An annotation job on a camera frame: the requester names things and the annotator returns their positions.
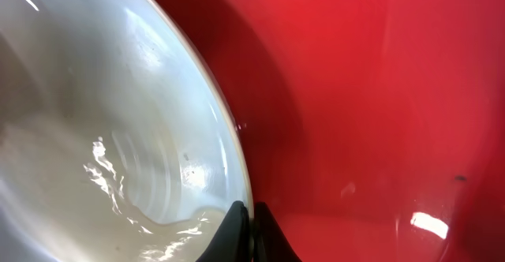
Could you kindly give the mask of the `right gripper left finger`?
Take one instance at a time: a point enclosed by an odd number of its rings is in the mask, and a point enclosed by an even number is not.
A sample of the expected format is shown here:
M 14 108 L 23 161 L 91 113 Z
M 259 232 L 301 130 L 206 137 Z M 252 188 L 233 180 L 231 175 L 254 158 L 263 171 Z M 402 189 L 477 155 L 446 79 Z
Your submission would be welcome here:
M 232 203 L 214 237 L 196 262 L 250 261 L 250 222 L 241 201 Z

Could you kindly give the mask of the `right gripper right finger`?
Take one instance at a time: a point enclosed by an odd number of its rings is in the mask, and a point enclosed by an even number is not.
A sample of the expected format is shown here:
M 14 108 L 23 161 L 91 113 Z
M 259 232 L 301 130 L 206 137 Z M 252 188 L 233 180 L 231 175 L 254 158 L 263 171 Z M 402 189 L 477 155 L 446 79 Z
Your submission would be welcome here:
M 254 206 L 254 262 L 301 262 L 264 202 Z

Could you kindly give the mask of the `white plate top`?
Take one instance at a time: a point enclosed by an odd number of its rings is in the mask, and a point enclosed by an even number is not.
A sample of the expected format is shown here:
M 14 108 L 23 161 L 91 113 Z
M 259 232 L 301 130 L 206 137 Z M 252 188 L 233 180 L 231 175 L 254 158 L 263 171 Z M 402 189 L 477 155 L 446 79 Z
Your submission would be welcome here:
M 154 0 L 1 0 L 1 258 L 196 261 L 245 158 Z

